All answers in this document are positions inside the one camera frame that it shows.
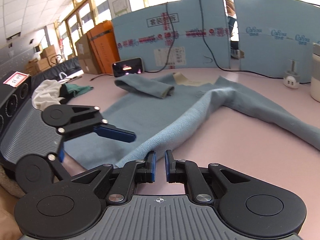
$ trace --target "air vent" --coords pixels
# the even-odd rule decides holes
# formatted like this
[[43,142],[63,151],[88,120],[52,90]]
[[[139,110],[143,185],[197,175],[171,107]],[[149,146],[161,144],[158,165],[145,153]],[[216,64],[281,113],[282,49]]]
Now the air vent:
[[14,40],[14,39],[16,39],[16,38],[18,38],[18,37],[20,37],[20,36],[21,36],[21,32],[18,32],[18,33],[16,33],[15,35],[12,35],[12,36],[10,36],[9,38],[7,38],[7,41]]

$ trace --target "blue foam board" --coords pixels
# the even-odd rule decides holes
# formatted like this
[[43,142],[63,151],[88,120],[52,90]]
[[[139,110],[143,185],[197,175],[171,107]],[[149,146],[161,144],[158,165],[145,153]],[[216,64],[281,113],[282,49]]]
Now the blue foam board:
[[[204,36],[217,63],[229,67],[230,41],[228,18],[223,0],[201,0],[204,12]],[[171,68],[216,67],[202,38],[199,0],[168,3],[175,41]],[[112,20],[121,60],[141,57],[145,70],[162,68],[173,42],[173,30],[166,15],[166,5],[156,5]]]
[[309,82],[312,43],[320,42],[320,8],[297,0],[234,0],[241,69],[282,77],[297,63],[301,82]]

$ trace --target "phone screen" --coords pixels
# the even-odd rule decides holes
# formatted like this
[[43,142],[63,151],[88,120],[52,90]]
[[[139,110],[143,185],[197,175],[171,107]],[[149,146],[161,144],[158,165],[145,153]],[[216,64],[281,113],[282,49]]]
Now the phone screen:
[[128,74],[141,74],[143,72],[141,58],[123,60],[112,64],[113,75],[121,77]]

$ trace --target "orange box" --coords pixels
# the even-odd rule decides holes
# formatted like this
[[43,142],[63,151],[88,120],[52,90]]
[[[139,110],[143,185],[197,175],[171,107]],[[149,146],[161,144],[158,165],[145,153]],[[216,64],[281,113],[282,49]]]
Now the orange box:
[[112,74],[112,63],[120,61],[111,21],[104,21],[87,32],[102,73]]

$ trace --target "black cable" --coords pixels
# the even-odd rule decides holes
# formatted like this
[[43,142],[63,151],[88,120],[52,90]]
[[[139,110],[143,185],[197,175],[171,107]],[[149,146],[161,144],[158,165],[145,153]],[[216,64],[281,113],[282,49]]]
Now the black cable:
[[100,75],[100,76],[96,76],[96,77],[90,79],[89,81],[95,80],[96,78],[102,77],[102,76],[113,76],[113,75],[112,75],[112,74],[102,74],[102,75]]
[[270,76],[267,76],[267,75],[264,75],[264,74],[260,74],[260,73],[257,73],[257,72],[254,72],[254,71],[250,71],[250,70],[228,70],[228,69],[223,69],[221,68],[215,57],[214,57],[214,54],[212,52],[212,50],[210,49],[209,45],[207,44],[207,42],[205,41],[204,39],[204,19],[203,19],[203,9],[202,9],[202,3],[201,3],[201,0],[199,0],[199,5],[200,5],[200,12],[201,12],[201,21],[202,21],[202,39],[204,41],[204,44],[207,46],[207,48],[209,49],[211,55],[212,55],[212,58],[215,62],[215,64],[217,65],[217,67],[223,71],[226,71],[226,72],[245,72],[245,73],[252,73],[252,74],[256,74],[256,75],[260,75],[260,76],[263,76],[263,77],[267,77],[267,78],[273,78],[273,79],[283,79],[283,77],[270,77]]
[[168,55],[167,55],[167,61],[165,62],[164,67],[161,68],[161,69],[159,69],[159,70],[156,70],[156,71],[145,71],[145,72],[147,72],[147,73],[158,73],[158,72],[160,72],[160,71],[163,71],[163,70],[166,68],[166,66],[167,66],[168,63],[169,63],[169,57],[170,57],[171,49],[172,49],[173,44],[174,44],[174,41],[175,41],[175,39],[176,39],[176,33],[174,32],[173,23],[172,23],[172,21],[171,21],[171,18],[170,18],[170,16],[169,16],[169,13],[168,13],[168,2],[166,2],[166,4],[165,4],[165,11],[166,11],[166,13],[167,13],[167,17],[168,17],[169,20],[170,20],[170,24],[171,24],[171,28],[172,28],[172,32],[173,32],[173,41],[172,41],[172,43],[171,43],[171,45],[170,45],[170,47],[169,47],[169,51],[168,51]]

